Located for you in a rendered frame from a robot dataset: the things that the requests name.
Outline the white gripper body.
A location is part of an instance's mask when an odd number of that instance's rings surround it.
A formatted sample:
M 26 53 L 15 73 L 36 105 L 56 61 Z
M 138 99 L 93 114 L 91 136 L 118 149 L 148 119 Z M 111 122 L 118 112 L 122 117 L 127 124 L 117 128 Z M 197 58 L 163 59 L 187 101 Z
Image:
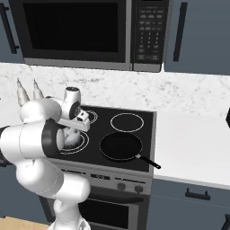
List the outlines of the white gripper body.
M 61 119 L 58 122 L 60 125 L 70 127 L 70 128 L 75 128 L 84 132 L 87 132 L 90 129 L 90 120 L 85 120 L 85 121 L 78 121 L 76 119 Z

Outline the black glass hob stove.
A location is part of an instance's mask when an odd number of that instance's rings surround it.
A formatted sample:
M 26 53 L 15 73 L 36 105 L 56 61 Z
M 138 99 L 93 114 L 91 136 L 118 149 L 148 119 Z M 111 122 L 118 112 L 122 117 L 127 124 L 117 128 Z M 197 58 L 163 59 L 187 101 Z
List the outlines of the black glass hob stove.
M 140 185 L 140 194 L 150 196 L 154 167 L 136 158 L 127 162 L 109 160 L 101 153 L 100 142 L 113 132 L 134 134 L 142 141 L 141 155 L 153 161 L 156 114 L 93 106 L 84 109 L 89 113 L 90 129 L 81 133 L 78 146 L 64 149 L 51 162 L 65 173 L 85 177 L 91 187 L 119 190 L 117 185 L 123 182 L 126 189 L 121 191 L 137 193 L 135 187 Z

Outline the black frying pan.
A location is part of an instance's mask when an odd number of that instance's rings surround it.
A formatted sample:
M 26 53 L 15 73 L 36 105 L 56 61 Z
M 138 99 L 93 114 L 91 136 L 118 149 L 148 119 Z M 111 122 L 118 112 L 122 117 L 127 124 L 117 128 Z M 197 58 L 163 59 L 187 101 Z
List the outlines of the black frying pan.
M 100 142 L 100 151 L 109 160 L 127 162 L 136 158 L 152 165 L 156 169 L 161 169 L 159 164 L 141 155 L 142 150 L 142 141 L 136 135 L 126 132 L 110 133 Z

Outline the blue-grey base cupboard door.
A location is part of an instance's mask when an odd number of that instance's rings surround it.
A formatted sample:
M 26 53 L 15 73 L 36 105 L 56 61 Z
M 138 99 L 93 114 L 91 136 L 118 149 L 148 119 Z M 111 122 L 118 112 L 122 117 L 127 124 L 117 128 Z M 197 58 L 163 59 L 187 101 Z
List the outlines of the blue-grey base cupboard door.
M 230 208 L 176 199 L 149 204 L 146 230 L 221 230 Z
M 14 165 L 0 167 L 0 211 L 3 216 L 47 224 L 39 196 L 16 180 Z

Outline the black microwave door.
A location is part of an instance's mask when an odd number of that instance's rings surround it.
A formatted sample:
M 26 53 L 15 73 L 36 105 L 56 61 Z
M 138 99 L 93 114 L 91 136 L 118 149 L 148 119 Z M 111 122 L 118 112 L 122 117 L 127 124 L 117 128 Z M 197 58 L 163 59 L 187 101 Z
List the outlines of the black microwave door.
M 132 0 L 9 0 L 28 65 L 129 70 Z

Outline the black oven door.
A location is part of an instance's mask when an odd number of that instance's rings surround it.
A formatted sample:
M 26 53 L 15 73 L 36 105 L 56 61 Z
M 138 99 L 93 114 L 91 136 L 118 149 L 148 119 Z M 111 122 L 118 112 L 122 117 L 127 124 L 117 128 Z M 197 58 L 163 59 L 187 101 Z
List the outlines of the black oven door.
M 91 193 L 124 198 L 140 197 L 144 200 L 134 204 L 119 204 L 88 197 L 79 204 L 79 210 L 92 230 L 146 230 L 149 195 L 95 186 L 91 187 Z

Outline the black and steel microwave oven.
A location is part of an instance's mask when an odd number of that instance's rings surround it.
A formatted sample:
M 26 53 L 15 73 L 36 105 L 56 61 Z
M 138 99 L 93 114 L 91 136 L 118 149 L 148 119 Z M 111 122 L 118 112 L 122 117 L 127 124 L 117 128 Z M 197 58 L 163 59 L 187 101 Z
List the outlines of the black and steel microwave oven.
M 132 0 L 130 69 L 159 72 L 170 0 Z

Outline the blue-grey drawer front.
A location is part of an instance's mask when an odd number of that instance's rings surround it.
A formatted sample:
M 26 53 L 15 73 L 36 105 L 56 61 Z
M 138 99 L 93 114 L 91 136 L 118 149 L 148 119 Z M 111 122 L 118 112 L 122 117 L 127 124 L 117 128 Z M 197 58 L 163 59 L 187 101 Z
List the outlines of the blue-grey drawer front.
M 185 196 L 186 189 L 190 192 L 203 194 L 208 192 L 211 200 L 193 199 Z M 151 189 L 150 207 L 152 208 L 157 200 L 176 199 L 182 201 L 191 201 L 200 204 L 208 204 L 223 208 L 230 208 L 230 190 L 212 188 L 203 185 L 195 185 L 177 181 L 166 181 L 153 179 Z

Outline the blue-grey wall cupboard door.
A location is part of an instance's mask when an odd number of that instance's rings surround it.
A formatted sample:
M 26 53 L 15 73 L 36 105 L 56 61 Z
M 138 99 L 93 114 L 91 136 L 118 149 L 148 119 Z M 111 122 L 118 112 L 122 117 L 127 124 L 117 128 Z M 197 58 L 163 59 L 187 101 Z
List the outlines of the blue-grey wall cupboard door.
M 181 2 L 187 2 L 179 62 L 173 52 Z M 164 70 L 230 75 L 230 0 L 172 0 Z
M 0 62 L 23 64 L 24 60 L 22 57 L 22 50 L 21 50 L 20 42 L 18 40 L 16 29 L 14 26 L 13 16 L 12 16 L 12 12 L 11 12 L 10 5 L 9 5 L 9 0 L 0 0 L 0 3 L 3 3 L 6 7 L 9 8 L 9 10 L 6 12 L 7 17 L 8 17 L 8 21 L 10 23 L 14 43 L 17 46 L 19 46 L 19 48 L 17 49 L 17 53 L 13 54 L 10 50 L 9 43 L 8 43 L 7 38 L 6 38 L 2 18 L 0 16 Z

